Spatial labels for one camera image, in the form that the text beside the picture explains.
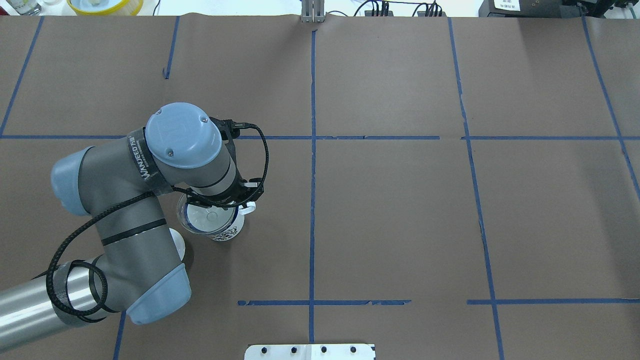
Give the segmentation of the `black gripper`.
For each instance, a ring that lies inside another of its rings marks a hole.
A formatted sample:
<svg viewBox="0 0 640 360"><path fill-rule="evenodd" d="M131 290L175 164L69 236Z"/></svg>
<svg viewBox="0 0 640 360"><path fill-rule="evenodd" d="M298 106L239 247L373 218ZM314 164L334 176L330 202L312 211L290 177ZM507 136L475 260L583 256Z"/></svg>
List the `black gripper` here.
<svg viewBox="0 0 640 360"><path fill-rule="evenodd" d="M236 178L224 186L222 182L208 187L189 187L186 204L199 208L237 208L257 201L265 191L265 180L262 177Z"/></svg>

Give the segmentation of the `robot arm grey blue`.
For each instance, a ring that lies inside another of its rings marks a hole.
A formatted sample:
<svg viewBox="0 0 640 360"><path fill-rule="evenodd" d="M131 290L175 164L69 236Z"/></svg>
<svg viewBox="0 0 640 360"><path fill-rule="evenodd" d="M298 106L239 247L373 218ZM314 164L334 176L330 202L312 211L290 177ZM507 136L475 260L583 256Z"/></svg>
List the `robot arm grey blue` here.
<svg viewBox="0 0 640 360"><path fill-rule="evenodd" d="M1 293L1 351L125 313L147 325L181 309L192 290L159 197L238 208L263 193L267 170L244 179L234 139L253 123L218 120L187 102L160 107L125 137L55 163L62 207L90 216L56 249L46 270Z"/></svg>

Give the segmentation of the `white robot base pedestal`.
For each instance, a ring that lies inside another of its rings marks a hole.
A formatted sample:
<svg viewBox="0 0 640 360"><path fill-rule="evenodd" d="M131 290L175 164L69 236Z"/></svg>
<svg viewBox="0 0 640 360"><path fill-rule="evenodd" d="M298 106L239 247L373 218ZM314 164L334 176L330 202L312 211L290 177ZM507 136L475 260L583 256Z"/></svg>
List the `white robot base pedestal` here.
<svg viewBox="0 0 640 360"><path fill-rule="evenodd" d="M375 360L374 344L254 344L247 347L245 360Z"/></svg>

